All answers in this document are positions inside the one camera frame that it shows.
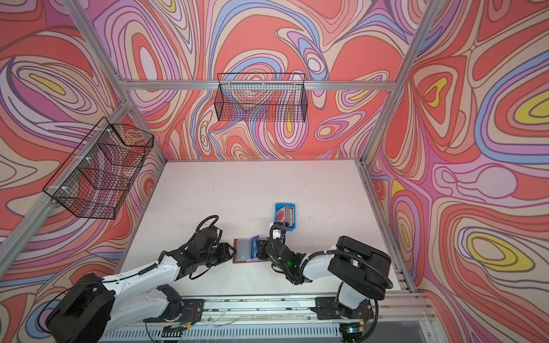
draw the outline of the white tabletop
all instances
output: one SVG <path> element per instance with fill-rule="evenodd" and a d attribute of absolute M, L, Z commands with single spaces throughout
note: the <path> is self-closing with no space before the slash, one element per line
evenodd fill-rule
<path fill-rule="evenodd" d="M 162 250 L 185 243 L 198 223 L 219 215 L 221 241 L 268 235 L 275 203 L 296 205 L 296 226 L 286 235 L 294 252 L 333 246 L 342 235 L 387 252 L 352 160 L 169 162 L 166 164 L 121 271 L 154 262 Z M 205 267 L 199 267 L 197 275 Z M 400 290 L 391 267 L 392 290 Z M 196 280 L 171 284 L 183 296 L 334 293 L 335 276 L 294 286 L 268 262 L 213 267 Z"/>

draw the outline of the black wire basket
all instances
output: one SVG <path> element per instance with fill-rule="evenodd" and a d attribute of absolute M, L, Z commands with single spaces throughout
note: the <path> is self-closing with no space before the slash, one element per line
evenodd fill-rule
<path fill-rule="evenodd" d="M 111 123 L 96 134 L 101 136 L 61 186 L 53 194 L 47 192 L 53 188 L 50 181 L 68 159 L 43 191 L 75 217 L 115 219 L 153 148 L 154 137 L 128 124 Z"/>
<path fill-rule="evenodd" d="M 305 74 L 227 72 L 217 80 L 218 121 L 305 122 Z"/>

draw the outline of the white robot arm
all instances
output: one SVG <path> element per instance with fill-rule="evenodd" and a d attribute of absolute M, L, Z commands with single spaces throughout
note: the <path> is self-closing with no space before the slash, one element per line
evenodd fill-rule
<path fill-rule="evenodd" d="M 110 331 L 147 318 L 177 321 L 183 313 L 181 296 L 168 283 L 187 275 L 193 279 L 198 266 L 217 266 L 236 252 L 228 243 L 220 242 L 222 231 L 214 226 L 218 218 L 203 220 L 187 243 L 163 251 L 154 263 L 103 278 L 94 273 L 84 275 L 48 315 L 49 331 L 43 330 L 58 343 L 96 343 Z M 200 229 L 211 219 L 215 220 Z M 373 318 L 371 306 L 371 316 L 358 308 L 365 301 L 369 304 L 370 299 L 377 304 L 384 298 L 385 289 L 393 287 L 388 278 L 390 257 L 349 237 L 342 236 L 329 250 L 313 254 L 295 254 L 284 242 L 284 227 L 274 223 L 270 240 L 259 242 L 257 257 L 271 261 L 293 284 L 327 275 L 343 281 L 332 308 L 311 308 L 323 315 L 330 312 L 325 319 Z"/>
<path fill-rule="evenodd" d="M 154 263 L 103 278 L 84 275 L 46 318 L 49 331 L 43 330 L 57 343 L 95 343 L 103 334 L 147 318 L 176 320 L 183 310 L 181 296 L 167 284 L 187 275 L 193 279 L 197 267 L 217 266 L 236 252 L 220 242 L 222 230 L 214 225 L 218 219 L 203 220 L 188 242 L 163 251 Z"/>
<path fill-rule="evenodd" d="M 272 262 L 290 282 L 299 285 L 317 278 L 335 275 L 342 283 L 334 299 L 323 298 L 324 302 L 312 307 L 319 319 L 363 319 L 360 325 L 352 324 L 341 331 L 344 341 L 360 342 L 366 339 L 377 323 L 378 300 L 385 298 L 385 290 L 391 289 L 389 279 L 391 258 L 384 252 L 352 238 L 341 236 L 337 244 L 326 251 L 313 254 L 296 254 L 285 245 L 285 228 L 282 223 L 271 224 L 268 241 L 258 243 L 256 257 Z M 374 300 L 374 316 L 370 299 Z M 369 331 L 365 321 L 374 318 Z"/>

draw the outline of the black motor housing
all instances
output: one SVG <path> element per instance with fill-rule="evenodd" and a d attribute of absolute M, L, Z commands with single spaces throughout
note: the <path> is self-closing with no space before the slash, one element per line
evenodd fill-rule
<path fill-rule="evenodd" d="M 389 276 L 391 258 L 381 250 L 347 236 L 339 237 L 336 247 L 338 250 L 348 251 L 358 255 L 383 275 L 386 277 Z M 385 299 L 385 280 L 369 267 L 361 263 L 354 266 L 352 262 L 352 259 L 345 256 L 334 255 L 333 259 L 330 261 L 328 270 L 340 278 L 341 281 L 356 289 L 360 294 L 365 295 L 370 299 Z"/>
<path fill-rule="evenodd" d="M 48 315 L 46 327 L 57 343 L 95 343 L 101 338 L 114 304 L 114 291 L 101 281 L 95 273 L 84 275 Z"/>

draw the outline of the colorful wall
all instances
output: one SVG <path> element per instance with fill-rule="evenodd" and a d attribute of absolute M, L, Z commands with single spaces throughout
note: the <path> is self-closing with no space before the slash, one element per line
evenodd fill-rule
<path fill-rule="evenodd" d="M 549 2 L 446 2 L 369 156 L 451 342 L 549 341 Z"/>
<path fill-rule="evenodd" d="M 167 159 L 360 158 L 386 91 L 309 96 L 305 122 L 217 121 L 216 91 L 132 91 Z"/>
<path fill-rule="evenodd" d="M 97 1 L 86 5 L 122 78 L 216 80 L 301 71 L 394 80 L 421 1 Z M 359 158 L 386 92 L 309 92 L 305 123 L 217 122 L 215 91 L 135 91 L 168 159 Z"/>
<path fill-rule="evenodd" d="M 218 72 L 302 70 L 310 80 L 394 80 L 422 1 L 89 2 L 122 78 L 215 80 Z"/>
<path fill-rule="evenodd" d="M 118 100 L 58 2 L 0 3 L 0 240 Z M 45 304 L 88 272 L 110 274 L 159 176 L 149 156 L 118 217 L 75 218 L 57 207 L 0 280 L 0 341 L 53 339 L 36 321 Z M 42 325 L 49 311 L 40 318 Z"/>

